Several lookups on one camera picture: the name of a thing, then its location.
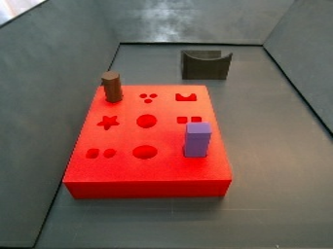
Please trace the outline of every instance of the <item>circular hole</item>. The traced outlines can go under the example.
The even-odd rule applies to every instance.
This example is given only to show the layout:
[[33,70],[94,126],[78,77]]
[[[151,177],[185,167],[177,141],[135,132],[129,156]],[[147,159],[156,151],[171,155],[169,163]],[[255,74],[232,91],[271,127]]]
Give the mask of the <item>circular hole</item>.
[[98,149],[88,149],[85,157],[88,159],[96,159],[98,157]]
[[152,127],[156,124],[156,122],[157,122],[156,117],[149,114],[141,115],[136,120],[137,125],[143,128]]
[[149,145],[141,145],[132,150],[132,155],[141,160],[152,158],[157,154],[157,149]]
[[109,159],[113,155],[116,154],[116,151],[113,150],[113,149],[106,149],[105,151],[104,151],[104,157],[106,158],[106,159]]

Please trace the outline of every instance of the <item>purple block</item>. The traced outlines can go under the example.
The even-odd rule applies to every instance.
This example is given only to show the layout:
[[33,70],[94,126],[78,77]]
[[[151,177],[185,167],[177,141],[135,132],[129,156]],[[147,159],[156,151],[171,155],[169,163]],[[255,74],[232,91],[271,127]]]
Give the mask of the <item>purple block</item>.
[[208,122],[187,123],[183,154],[185,158],[203,158],[207,155],[212,135]]

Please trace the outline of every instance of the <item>red block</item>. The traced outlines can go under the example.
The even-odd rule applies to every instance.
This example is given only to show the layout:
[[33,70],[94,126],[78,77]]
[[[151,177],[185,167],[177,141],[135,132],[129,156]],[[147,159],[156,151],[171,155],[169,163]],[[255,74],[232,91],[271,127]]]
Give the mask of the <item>red block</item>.
[[[97,88],[62,180],[70,195],[224,196],[231,171],[205,87],[121,86],[121,93],[109,103]],[[179,117],[211,123],[204,158],[183,157]]]

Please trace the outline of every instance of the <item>dark brown cylinder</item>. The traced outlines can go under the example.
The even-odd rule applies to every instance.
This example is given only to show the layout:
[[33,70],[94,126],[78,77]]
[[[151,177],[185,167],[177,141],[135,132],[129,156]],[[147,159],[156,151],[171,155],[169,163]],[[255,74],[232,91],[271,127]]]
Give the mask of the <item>dark brown cylinder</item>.
[[113,71],[102,73],[101,84],[104,86],[106,101],[112,103],[119,102],[121,100],[119,73]]

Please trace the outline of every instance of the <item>gray wall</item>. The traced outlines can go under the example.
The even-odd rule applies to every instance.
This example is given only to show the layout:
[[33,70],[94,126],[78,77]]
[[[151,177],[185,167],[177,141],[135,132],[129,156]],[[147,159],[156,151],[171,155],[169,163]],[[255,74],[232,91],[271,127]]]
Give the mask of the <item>gray wall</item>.
[[333,131],[333,1],[298,0],[263,46]]
[[32,246],[119,42],[94,1],[45,2],[0,29],[0,246]]
[[108,0],[121,42],[262,44],[292,0]]

